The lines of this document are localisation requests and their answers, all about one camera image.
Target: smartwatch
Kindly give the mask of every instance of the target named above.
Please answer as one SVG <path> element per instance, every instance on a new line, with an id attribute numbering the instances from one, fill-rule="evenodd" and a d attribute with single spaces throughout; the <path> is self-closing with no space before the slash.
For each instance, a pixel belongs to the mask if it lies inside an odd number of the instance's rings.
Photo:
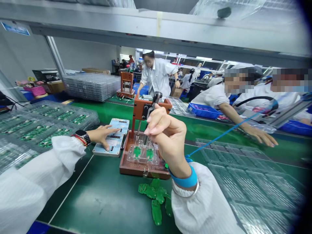
<path id="1" fill-rule="evenodd" d="M 87 142 L 86 146 L 91 144 L 90 137 L 89 137 L 89 135 L 87 134 L 86 131 L 78 130 L 78 131 L 75 132 L 75 136 L 84 139 Z"/>

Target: pink basket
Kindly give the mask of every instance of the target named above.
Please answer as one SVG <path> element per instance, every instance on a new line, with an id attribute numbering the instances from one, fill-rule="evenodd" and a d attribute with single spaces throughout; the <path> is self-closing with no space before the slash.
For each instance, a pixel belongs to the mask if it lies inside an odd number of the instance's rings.
<path id="1" fill-rule="evenodd" d="M 32 92 L 34 96 L 40 96 L 46 94 L 45 89 L 42 86 L 37 86 L 33 88 L 24 87 L 25 91 Z"/>

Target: black box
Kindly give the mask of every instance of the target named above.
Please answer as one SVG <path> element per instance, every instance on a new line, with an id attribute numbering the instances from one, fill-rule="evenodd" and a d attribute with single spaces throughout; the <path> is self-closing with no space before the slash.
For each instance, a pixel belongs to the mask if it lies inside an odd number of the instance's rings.
<path id="1" fill-rule="evenodd" d="M 42 70 L 33 70 L 32 71 L 37 78 L 38 81 L 43 81 L 47 84 L 52 84 L 55 82 L 60 82 L 61 80 L 57 77 L 58 71 L 55 70 L 48 70 L 48 69 L 42 69 Z"/>

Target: cardboard box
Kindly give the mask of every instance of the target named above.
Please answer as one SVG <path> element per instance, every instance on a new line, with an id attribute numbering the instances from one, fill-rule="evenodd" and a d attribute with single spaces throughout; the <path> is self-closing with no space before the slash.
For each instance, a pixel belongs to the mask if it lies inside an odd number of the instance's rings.
<path id="1" fill-rule="evenodd" d="M 53 70 L 33 70 L 32 71 L 37 78 L 38 81 L 43 81 L 47 84 L 52 84 L 56 82 L 60 82 L 61 80 L 57 77 L 58 71 L 56 69 Z"/>
<path id="2" fill-rule="evenodd" d="M 87 72 L 87 73 L 104 73 L 104 74 L 108 74 L 110 75 L 111 71 L 110 70 L 103 70 L 103 69 L 98 69 L 98 68 L 83 68 L 82 69 L 84 72 Z"/>
<path id="3" fill-rule="evenodd" d="M 183 92 L 183 89 L 173 87 L 171 90 L 170 96 L 174 98 L 176 97 L 180 98 L 182 92 Z"/>
<path id="4" fill-rule="evenodd" d="M 63 82 L 57 82 L 52 84 L 42 84 L 41 85 L 47 93 L 55 94 L 60 93 L 65 90 L 65 86 Z"/>

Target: stacked plastic trays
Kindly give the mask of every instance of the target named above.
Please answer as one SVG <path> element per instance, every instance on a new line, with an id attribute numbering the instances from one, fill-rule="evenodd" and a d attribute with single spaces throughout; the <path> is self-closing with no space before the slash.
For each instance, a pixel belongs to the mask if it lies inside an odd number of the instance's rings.
<path id="1" fill-rule="evenodd" d="M 120 89 L 120 77 L 102 73 L 83 73 L 63 78 L 70 96 L 104 102 Z"/>
<path id="2" fill-rule="evenodd" d="M 176 114 L 176 115 L 184 115 L 188 117 L 195 117 L 196 115 L 188 109 L 188 107 L 184 104 L 184 102 L 181 101 L 181 99 L 176 97 L 167 97 L 171 104 L 172 108 L 170 111 L 170 114 Z"/>
<path id="3" fill-rule="evenodd" d="M 78 129 L 87 130 L 98 124 L 95 111 L 47 100 L 1 115 L 0 137 L 10 144 L 2 147 L 0 170 L 23 166 L 33 158 L 33 152 L 37 156 L 37 152 L 48 151 L 54 136 L 70 136 Z M 24 157 L 23 153 L 29 150 L 31 154 Z"/>
<path id="4" fill-rule="evenodd" d="M 38 152 L 26 145 L 13 144 L 9 139 L 0 136 L 0 174 L 12 166 L 21 168 L 38 155 Z"/>
<path id="5" fill-rule="evenodd" d="M 201 147 L 209 140 L 197 139 Z M 215 141 L 203 161 L 249 234 L 289 233 L 304 201 L 304 186 L 254 147 Z"/>

